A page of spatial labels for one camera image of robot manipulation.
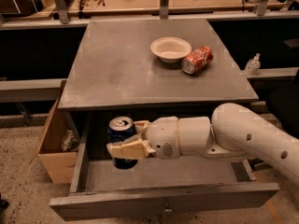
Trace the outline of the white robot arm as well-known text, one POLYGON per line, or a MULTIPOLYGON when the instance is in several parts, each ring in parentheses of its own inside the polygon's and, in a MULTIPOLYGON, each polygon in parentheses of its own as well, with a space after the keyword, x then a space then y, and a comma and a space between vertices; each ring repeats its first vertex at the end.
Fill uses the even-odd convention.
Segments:
POLYGON ((165 117, 150 122, 119 117, 110 123, 121 136, 107 144, 116 159, 197 155, 239 162, 252 156, 299 184, 299 140, 242 105, 219 105, 210 118, 165 117))

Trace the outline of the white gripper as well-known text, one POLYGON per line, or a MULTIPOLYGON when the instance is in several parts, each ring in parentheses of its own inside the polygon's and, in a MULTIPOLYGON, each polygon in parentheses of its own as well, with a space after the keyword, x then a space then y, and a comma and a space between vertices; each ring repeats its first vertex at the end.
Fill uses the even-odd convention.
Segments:
POLYGON ((108 143, 107 150, 113 158, 142 160, 153 154, 159 159, 177 159, 180 156, 178 147, 178 118, 159 118, 150 123, 148 120, 134 122, 137 133, 124 141, 108 143))

